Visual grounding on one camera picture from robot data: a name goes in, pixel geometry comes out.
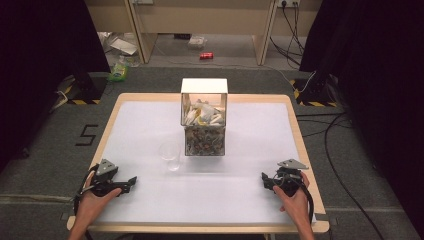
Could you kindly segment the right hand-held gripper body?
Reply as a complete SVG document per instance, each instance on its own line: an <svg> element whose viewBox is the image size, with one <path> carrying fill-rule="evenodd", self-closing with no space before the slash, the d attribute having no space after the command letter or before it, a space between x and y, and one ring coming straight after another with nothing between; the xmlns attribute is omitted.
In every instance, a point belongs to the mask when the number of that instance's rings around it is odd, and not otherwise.
<svg viewBox="0 0 424 240"><path fill-rule="evenodd" d="M281 161L277 165L279 169L276 171L276 177L272 179L275 186L278 186L289 197L292 197L299 189L308 194L302 176L302 171L308 169L306 165L295 159Z"/></svg>

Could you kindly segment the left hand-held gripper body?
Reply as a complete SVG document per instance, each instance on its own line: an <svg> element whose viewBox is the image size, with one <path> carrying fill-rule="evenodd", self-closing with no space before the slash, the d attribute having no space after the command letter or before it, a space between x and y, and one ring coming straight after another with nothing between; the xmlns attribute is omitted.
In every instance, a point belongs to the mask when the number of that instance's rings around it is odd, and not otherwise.
<svg viewBox="0 0 424 240"><path fill-rule="evenodd" d="M103 197L116 188L121 188L121 183L112 181L118 172L118 167L107 159L102 159L97 164L97 169L91 178L91 191L98 197Z"/></svg>

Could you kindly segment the person's right hand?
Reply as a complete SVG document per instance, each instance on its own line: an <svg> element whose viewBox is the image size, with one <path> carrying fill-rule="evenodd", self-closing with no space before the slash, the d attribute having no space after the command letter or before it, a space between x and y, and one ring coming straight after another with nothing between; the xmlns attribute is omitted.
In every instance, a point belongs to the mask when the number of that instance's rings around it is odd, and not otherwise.
<svg viewBox="0 0 424 240"><path fill-rule="evenodd" d="M308 199L304 191L299 188L289 197L280 187L274 186L274 192L282 201L281 212L286 212L296 226L310 226Z"/></svg>

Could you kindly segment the person's left hand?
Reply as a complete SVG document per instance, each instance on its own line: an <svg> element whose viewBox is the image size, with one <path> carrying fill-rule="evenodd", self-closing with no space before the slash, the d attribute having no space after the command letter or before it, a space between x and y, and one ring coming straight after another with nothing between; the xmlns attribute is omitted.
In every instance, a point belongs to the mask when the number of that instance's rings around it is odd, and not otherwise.
<svg viewBox="0 0 424 240"><path fill-rule="evenodd" d="M110 201L121 193L120 188L116 188L103 197L94 195L87 191L82 195L78 211L76 213L76 225L90 225L102 213Z"/></svg>

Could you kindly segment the clear plastic cup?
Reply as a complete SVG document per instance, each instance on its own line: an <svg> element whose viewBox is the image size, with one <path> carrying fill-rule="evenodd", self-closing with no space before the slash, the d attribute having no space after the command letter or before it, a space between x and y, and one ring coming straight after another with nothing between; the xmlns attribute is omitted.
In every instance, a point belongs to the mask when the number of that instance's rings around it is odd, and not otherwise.
<svg viewBox="0 0 424 240"><path fill-rule="evenodd" d="M180 168L181 148L177 142L162 143L159 147L159 155L166 162L169 171L177 171Z"/></svg>

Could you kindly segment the black stand base hazard tape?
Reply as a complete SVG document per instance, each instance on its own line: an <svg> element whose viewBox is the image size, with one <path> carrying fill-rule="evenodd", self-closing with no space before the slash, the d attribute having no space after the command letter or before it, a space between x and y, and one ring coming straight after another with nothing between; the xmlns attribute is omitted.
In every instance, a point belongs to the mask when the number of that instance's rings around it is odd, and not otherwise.
<svg viewBox="0 0 424 240"><path fill-rule="evenodd" d="M296 103L302 106L336 107L336 98L326 81L312 79L290 80Z"/></svg>
<svg viewBox="0 0 424 240"><path fill-rule="evenodd" d="M87 79L78 80L70 75L58 85L56 93L67 104L99 104L107 85L106 72L91 72Z"/></svg>

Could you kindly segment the pile of white packets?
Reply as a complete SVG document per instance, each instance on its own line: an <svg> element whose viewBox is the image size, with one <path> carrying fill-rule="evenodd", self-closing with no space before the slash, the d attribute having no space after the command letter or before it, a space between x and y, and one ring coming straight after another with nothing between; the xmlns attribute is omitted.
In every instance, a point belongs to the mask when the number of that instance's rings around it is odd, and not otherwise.
<svg viewBox="0 0 424 240"><path fill-rule="evenodd" d="M224 112L208 101L198 99L183 108L183 126L224 126Z"/></svg>

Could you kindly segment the green packet on floor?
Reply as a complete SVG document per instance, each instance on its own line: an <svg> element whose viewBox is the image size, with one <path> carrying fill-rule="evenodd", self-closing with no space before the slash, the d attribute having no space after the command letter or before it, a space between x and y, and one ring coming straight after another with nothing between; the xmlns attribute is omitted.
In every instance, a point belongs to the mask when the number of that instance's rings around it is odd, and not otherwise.
<svg viewBox="0 0 424 240"><path fill-rule="evenodd" d="M119 60L113 65L107 80L112 82L125 81L127 79L128 69L129 66L125 61L125 57L120 56Z"/></svg>

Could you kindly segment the clear box with white lid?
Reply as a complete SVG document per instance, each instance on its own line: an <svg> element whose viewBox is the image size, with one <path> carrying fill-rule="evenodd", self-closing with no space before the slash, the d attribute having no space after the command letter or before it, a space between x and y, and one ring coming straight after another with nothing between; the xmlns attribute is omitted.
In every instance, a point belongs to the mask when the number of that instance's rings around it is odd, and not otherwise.
<svg viewBox="0 0 424 240"><path fill-rule="evenodd" d="M184 78L181 84L183 108L190 103L208 101L224 112L224 126L181 126L185 132L186 156L224 156L227 121L228 84L225 78Z"/></svg>

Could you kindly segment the black curtain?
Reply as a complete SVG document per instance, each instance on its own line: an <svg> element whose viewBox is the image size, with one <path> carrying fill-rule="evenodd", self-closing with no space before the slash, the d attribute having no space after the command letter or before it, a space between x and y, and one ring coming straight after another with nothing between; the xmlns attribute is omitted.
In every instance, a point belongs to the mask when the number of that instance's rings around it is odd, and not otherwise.
<svg viewBox="0 0 424 240"><path fill-rule="evenodd" d="M84 0L0 0L0 172L66 77L109 66Z"/></svg>
<svg viewBox="0 0 424 240"><path fill-rule="evenodd" d="M424 238L424 0L321 0L301 62L333 75Z"/></svg>

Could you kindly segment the crumpled silver white wrapping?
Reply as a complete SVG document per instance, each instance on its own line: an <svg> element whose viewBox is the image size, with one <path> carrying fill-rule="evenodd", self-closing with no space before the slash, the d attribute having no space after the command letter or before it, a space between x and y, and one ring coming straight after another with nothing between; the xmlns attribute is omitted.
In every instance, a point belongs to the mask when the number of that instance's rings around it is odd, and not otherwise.
<svg viewBox="0 0 424 240"><path fill-rule="evenodd" d="M123 64L138 67L141 64L136 39L132 33L98 32L107 62L110 66Z"/></svg>

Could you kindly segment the white plastic bag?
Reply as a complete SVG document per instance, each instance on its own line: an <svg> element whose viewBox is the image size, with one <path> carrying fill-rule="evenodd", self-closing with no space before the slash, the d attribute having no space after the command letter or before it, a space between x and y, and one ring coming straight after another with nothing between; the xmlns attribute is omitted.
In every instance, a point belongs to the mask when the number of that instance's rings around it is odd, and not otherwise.
<svg viewBox="0 0 424 240"><path fill-rule="evenodd" d="M201 50L206 46L207 40L203 36L192 36L188 43L187 47L190 50Z"/></svg>

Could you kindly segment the beige desk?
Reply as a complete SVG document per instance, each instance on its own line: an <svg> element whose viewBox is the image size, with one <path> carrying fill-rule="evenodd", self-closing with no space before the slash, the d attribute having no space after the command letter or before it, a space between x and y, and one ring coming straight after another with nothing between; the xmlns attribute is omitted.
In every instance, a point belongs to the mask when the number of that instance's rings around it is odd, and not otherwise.
<svg viewBox="0 0 424 240"><path fill-rule="evenodd" d="M83 0L99 32L131 32L143 64L150 61L162 33L249 35L259 65L269 38L309 34L323 0L300 0L297 8L277 0Z"/></svg>

